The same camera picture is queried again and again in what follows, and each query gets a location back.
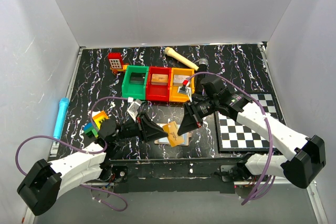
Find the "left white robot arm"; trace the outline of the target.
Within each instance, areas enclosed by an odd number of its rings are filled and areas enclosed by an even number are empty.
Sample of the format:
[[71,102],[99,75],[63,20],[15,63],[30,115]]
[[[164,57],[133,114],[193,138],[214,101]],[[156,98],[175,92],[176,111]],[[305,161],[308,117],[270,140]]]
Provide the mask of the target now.
[[103,119],[98,139],[84,149],[64,158],[47,162],[38,160],[17,188],[17,193],[35,216],[48,211],[56,200],[81,184],[102,179],[110,170],[109,160],[120,140],[138,137],[145,142],[155,141],[168,134],[146,113],[136,120],[118,125],[113,119]]

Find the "gold VIP card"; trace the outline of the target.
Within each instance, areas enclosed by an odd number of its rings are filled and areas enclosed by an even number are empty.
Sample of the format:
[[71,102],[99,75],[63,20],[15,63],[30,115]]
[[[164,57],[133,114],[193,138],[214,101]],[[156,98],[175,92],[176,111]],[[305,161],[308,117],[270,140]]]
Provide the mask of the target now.
[[163,131],[167,133],[167,139],[172,147],[176,147],[184,143],[184,137],[178,135],[179,127],[175,121],[162,126]]

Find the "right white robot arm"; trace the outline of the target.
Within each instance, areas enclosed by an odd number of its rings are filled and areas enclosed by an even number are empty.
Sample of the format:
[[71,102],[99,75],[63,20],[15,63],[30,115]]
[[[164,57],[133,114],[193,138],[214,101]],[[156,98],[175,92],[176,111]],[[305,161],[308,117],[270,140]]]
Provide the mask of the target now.
[[251,95],[242,90],[230,92],[228,80],[206,73],[201,80],[205,95],[194,96],[183,104],[184,116],[178,135],[203,126],[203,118],[218,112],[250,128],[269,142],[267,155],[246,154],[235,167],[222,176],[248,179],[252,176],[284,177],[305,189],[326,165],[326,149],[322,138],[307,137],[282,124]]

